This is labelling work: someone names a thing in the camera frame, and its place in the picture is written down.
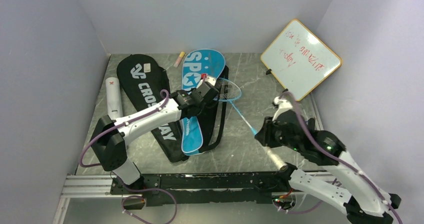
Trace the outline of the blue racket cover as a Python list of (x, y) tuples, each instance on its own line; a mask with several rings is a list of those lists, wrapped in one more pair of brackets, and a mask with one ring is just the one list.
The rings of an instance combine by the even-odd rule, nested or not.
[(181, 87), (188, 92), (194, 111), (182, 119), (181, 150), (186, 156), (194, 156), (213, 149), (210, 147), (215, 129), (218, 102), (212, 100), (213, 85), (204, 75), (217, 79), (225, 72), (226, 61), (219, 51), (198, 49), (190, 52), (182, 64)]

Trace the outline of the blue white badminton racket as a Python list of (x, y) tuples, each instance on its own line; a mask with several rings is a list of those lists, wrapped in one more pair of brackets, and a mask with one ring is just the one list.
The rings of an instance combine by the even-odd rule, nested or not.
[[(258, 131), (247, 121), (247, 119), (241, 113), (239, 108), (236, 107), (235, 105), (235, 101), (242, 96), (242, 91), (240, 87), (234, 82), (222, 77), (219, 77), (217, 79), (215, 83), (215, 87), (217, 89), (221, 89), (217, 99), (220, 102), (230, 103), (232, 107), (235, 109), (235, 111), (238, 113), (238, 115), (241, 117), (241, 119), (249, 127), (253, 136), (255, 136), (258, 133)], [(275, 154), (271, 148), (267, 146), (262, 146), (262, 149), (267, 154), (267, 156), (272, 160), (272, 162), (274, 163), (278, 171), (282, 172), (288, 169), (288, 164), (285, 161), (283, 161), (277, 154)]]

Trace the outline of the black racket cover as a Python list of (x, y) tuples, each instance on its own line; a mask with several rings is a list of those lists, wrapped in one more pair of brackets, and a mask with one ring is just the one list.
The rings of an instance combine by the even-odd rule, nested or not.
[[(145, 54), (131, 54), (116, 68), (116, 75), (136, 111), (142, 111), (162, 101), (161, 90), (170, 91), (167, 71)], [(172, 163), (189, 159), (181, 150), (182, 134), (179, 121), (170, 122), (151, 131), (162, 151)]]

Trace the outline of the white shuttlecock tube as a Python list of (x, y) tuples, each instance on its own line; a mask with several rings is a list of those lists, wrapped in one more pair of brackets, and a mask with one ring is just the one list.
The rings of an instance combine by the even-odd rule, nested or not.
[(111, 120), (123, 117), (121, 88), (119, 79), (108, 77), (105, 80), (107, 114)]

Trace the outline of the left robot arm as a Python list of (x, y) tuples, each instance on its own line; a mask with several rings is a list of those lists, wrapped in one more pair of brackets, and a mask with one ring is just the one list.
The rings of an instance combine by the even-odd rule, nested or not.
[(160, 92), (162, 101), (151, 107), (115, 120), (108, 115), (100, 118), (88, 144), (98, 164), (104, 171), (117, 175), (130, 194), (139, 193), (144, 179), (129, 159), (127, 146), (160, 126), (199, 115), (218, 100), (220, 92), (216, 83), (216, 78), (207, 75), (191, 92), (181, 89), (169, 93), (163, 89)]

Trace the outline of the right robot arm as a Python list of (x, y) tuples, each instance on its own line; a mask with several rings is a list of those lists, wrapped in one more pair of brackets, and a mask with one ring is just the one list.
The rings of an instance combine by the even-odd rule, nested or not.
[[(301, 115), (298, 104), (285, 96), (275, 97), (272, 104), (276, 112), (264, 118), (262, 128), (254, 138), (277, 168), (274, 183), (278, 190), (285, 192), (291, 188), (312, 195), (339, 210), (352, 224), (402, 223), (396, 213), (402, 201), (400, 196), (379, 188), (336, 135), (315, 129), (312, 121), (306, 121)], [(272, 152), (277, 147), (287, 147), (322, 167), (341, 186), (307, 174), (284, 161)]]

